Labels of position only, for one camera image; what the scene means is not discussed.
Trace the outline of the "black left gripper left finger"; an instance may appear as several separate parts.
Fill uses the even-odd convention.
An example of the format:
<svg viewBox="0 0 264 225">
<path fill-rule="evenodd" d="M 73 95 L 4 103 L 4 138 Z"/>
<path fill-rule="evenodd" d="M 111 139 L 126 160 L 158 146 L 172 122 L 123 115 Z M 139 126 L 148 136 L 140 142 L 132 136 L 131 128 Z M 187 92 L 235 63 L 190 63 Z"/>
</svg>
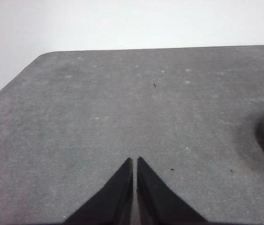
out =
<svg viewBox="0 0 264 225">
<path fill-rule="evenodd" d="M 133 201 L 133 160 L 127 158 L 108 182 L 65 225 L 129 225 Z"/>
</svg>

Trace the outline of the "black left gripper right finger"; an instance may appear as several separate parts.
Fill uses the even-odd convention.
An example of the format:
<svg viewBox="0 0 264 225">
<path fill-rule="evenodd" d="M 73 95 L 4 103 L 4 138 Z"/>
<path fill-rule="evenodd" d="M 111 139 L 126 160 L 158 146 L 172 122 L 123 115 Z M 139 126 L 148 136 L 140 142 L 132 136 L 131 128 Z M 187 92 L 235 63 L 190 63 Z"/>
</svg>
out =
<svg viewBox="0 0 264 225">
<path fill-rule="evenodd" d="M 137 184 L 144 205 L 157 225 L 205 225 L 208 220 L 175 194 L 142 158 L 137 159 Z"/>
</svg>

